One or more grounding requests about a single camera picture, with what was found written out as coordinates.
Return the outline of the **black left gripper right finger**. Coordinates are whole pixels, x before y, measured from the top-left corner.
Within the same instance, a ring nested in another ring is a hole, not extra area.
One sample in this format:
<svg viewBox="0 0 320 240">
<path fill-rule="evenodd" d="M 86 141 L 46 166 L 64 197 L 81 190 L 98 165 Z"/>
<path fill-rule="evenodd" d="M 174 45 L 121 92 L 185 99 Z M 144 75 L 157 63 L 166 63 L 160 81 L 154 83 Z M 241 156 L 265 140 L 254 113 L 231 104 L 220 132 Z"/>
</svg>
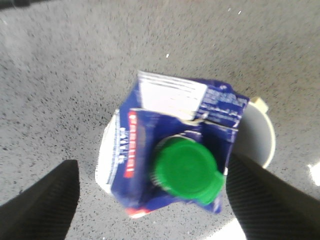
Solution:
<svg viewBox="0 0 320 240">
<path fill-rule="evenodd" d="M 318 240 L 320 202 L 244 155 L 228 163 L 226 193 L 248 240 Z"/>
</svg>

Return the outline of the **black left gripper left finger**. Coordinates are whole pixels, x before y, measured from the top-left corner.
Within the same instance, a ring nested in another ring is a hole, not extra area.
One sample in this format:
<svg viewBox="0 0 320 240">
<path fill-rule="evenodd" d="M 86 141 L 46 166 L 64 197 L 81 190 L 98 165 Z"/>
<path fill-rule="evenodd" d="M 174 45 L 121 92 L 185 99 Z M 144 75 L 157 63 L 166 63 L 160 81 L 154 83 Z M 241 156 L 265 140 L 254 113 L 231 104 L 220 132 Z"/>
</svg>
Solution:
<svg viewBox="0 0 320 240">
<path fill-rule="evenodd" d="M 77 160 L 65 160 L 0 207 L 2 240 L 63 240 L 80 198 Z"/>
</svg>

